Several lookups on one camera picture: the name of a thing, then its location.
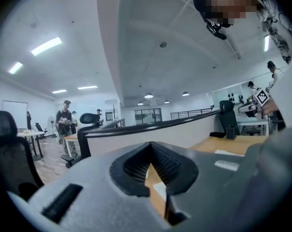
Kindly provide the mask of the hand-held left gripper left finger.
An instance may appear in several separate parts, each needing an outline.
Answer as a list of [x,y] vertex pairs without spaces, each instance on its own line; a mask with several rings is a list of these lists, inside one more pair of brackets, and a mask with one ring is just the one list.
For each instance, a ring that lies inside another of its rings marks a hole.
[[61,228],[70,232],[163,232],[170,229],[149,197],[122,192],[109,173],[112,162],[139,144],[85,158],[63,176],[40,188],[29,204],[43,211],[68,184],[82,186],[81,192],[61,219]]

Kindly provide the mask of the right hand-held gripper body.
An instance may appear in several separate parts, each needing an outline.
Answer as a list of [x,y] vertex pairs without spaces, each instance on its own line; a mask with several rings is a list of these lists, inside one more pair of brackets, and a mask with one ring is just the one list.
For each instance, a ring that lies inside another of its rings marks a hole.
[[261,107],[263,107],[269,100],[269,94],[261,88],[257,90],[254,97]]

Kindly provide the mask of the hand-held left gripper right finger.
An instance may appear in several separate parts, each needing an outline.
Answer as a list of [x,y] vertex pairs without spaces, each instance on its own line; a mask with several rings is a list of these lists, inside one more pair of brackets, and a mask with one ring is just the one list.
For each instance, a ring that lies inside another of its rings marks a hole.
[[151,226],[252,226],[259,145],[244,156],[207,153],[151,142],[150,163],[166,186],[165,217]]

